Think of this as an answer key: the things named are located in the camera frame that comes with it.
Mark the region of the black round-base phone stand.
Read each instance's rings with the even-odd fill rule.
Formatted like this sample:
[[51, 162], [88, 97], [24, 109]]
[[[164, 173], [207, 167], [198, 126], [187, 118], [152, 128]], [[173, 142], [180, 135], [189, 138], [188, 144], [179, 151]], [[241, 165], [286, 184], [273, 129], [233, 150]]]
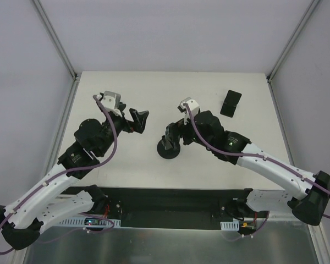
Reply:
[[172, 160], [176, 158], [180, 154], [180, 144], [175, 143], [174, 148], [170, 148], [168, 150], [165, 149], [165, 146], [160, 140], [157, 144], [157, 153], [166, 160]]

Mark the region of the black folding phone stand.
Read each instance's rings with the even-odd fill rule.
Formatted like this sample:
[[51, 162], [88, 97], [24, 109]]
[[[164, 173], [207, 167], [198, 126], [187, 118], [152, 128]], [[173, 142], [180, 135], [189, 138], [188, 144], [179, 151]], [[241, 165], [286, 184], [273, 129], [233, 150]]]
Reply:
[[220, 114], [226, 117], [233, 118], [241, 97], [242, 97], [241, 93], [233, 90], [229, 90], [222, 104]]

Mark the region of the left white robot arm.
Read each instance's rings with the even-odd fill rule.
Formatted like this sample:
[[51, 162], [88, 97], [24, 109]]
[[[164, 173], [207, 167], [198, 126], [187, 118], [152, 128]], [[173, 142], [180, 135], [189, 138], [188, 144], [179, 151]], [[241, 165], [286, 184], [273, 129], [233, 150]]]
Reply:
[[84, 120], [74, 133], [75, 142], [52, 169], [21, 198], [9, 205], [0, 205], [0, 234], [11, 251], [30, 246], [43, 232], [65, 218], [108, 210], [108, 198], [97, 185], [85, 187], [61, 204], [50, 203], [93, 169], [109, 162], [116, 153], [121, 132], [144, 132], [149, 112], [131, 108], [132, 119], [127, 120], [123, 113], [125, 107], [121, 104], [112, 111], [101, 106], [106, 117], [103, 123], [93, 118]]

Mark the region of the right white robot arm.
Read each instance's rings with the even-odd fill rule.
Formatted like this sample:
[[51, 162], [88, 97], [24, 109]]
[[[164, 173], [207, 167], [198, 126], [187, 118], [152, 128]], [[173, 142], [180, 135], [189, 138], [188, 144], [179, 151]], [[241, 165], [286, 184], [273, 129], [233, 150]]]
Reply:
[[170, 123], [157, 144], [157, 152], [164, 159], [174, 159], [181, 145], [199, 144], [217, 159], [251, 170], [281, 190], [250, 190], [247, 198], [236, 203], [238, 214], [249, 217], [254, 212], [290, 212], [298, 220], [317, 226], [321, 223], [330, 200], [330, 175], [314, 174], [277, 160], [250, 139], [225, 130], [210, 111], [187, 113]]

